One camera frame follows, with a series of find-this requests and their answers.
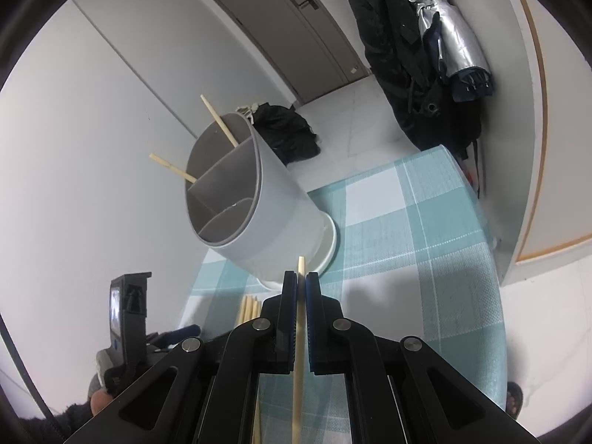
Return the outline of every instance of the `tile floor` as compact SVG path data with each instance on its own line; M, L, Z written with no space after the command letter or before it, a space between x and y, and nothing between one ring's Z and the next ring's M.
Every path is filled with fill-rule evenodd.
M373 77L301 107L321 154L288 169L310 191L416 152ZM592 403L592 256L500 289L508 378L525 393L535 436Z
M298 113L321 147L317 157L288 165L307 192L417 151L373 76L307 103Z

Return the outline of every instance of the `brown door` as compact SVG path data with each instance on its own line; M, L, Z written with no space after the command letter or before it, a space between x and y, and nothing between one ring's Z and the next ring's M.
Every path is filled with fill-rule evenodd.
M217 0L306 103L367 75L315 0Z

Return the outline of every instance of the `tablecloth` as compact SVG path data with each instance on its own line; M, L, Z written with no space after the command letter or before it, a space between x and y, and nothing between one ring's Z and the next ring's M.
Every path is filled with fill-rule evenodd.
M503 407L505 330L487 222L448 151L436 147L309 195L338 229L322 293L375 335L423 338ZM181 324L201 325L205 339L226 332L245 293L276 294L210 249ZM307 372L304 382L302 442L351 442L343 377ZM262 375L259 396L263 442L289 442L291 376Z

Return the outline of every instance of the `umbrella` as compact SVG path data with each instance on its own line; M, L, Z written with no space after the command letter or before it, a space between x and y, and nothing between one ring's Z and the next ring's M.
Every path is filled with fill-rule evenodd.
M432 63L457 102L493 94L489 65L473 30L448 0L409 0Z

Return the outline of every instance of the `hand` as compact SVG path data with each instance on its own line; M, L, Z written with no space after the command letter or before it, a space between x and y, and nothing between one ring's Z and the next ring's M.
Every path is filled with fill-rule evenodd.
M91 396L92 415L97 415L99 412L105 409L111 401L113 401L113 398L107 393L106 390L99 389L98 391L95 391Z

